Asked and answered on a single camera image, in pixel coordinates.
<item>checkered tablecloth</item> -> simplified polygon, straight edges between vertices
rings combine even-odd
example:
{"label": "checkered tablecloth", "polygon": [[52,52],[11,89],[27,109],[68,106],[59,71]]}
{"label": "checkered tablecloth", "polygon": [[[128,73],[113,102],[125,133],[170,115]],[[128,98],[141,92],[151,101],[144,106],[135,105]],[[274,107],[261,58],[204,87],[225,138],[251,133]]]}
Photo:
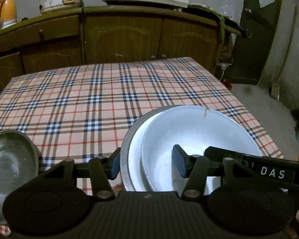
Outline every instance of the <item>checkered tablecloth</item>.
{"label": "checkered tablecloth", "polygon": [[[65,158],[108,156],[140,116],[167,105],[201,105],[238,122],[265,156],[283,158],[249,111],[191,58],[84,65],[13,78],[0,95],[0,131],[24,132],[42,153],[41,169]],[[121,189],[120,176],[111,181]],[[88,179],[78,187],[91,194]],[[8,234],[7,227],[0,232]]]}

